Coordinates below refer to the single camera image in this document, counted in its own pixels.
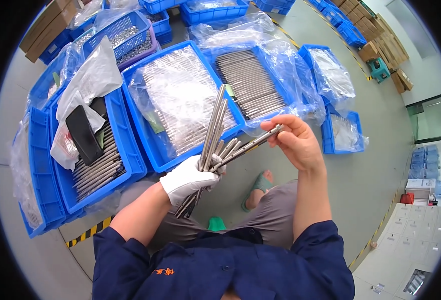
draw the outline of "stool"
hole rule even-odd
[[[376,58],[368,61],[367,64],[371,69],[371,76],[377,79],[377,83],[381,83],[391,76],[389,69],[382,58]]]

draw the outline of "gray pants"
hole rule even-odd
[[[150,185],[154,183],[140,181],[132,184],[122,193],[118,210],[136,200]],[[246,214],[239,224],[226,231],[253,227],[262,235],[267,245],[289,249],[294,242],[293,213],[296,207],[297,180],[278,185],[270,189],[260,199],[259,205]],[[163,248],[168,242],[188,242],[194,240],[200,231],[206,231],[195,220],[187,218],[177,219],[174,216],[177,207],[172,207],[164,217],[152,241],[149,243],[150,251]]]

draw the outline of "hand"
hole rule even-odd
[[[260,128],[269,131],[277,124],[284,125],[284,130],[267,140],[271,148],[278,145],[299,171],[325,168],[319,143],[307,123],[293,115],[278,115],[262,122]]]
[[[212,157],[215,161],[221,159],[215,154]],[[203,187],[213,188],[221,180],[221,177],[215,173],[198,171],[199,159],[200,155],[189,157],[159,179],[173,206],[179,205],[184,198]],[[219,174],[224,173],[225,166],[219,169]]]

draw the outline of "white glove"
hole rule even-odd
[[[199,159],[200,155],[191,156],[167,175],[159,178],[173,206],[179,205],[188,195],[203,187],[213,188],[221,180],[221,176],[215,173],[198,171]],[[221,160],[216,154],[212,154],[212,159],[217,162]],[[225,166],[219,168],[218,172],[223,174]]]

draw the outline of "wall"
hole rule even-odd
[[[402,93],[405,105],[416,103],[441,94],[441,54],[421,58],[412,40],[386,5],[392,0],[363,0],[376,14],[382,15],[392,28],[405,50],[409,60],[401,63],[400,68],[414,83],[412,91]]]

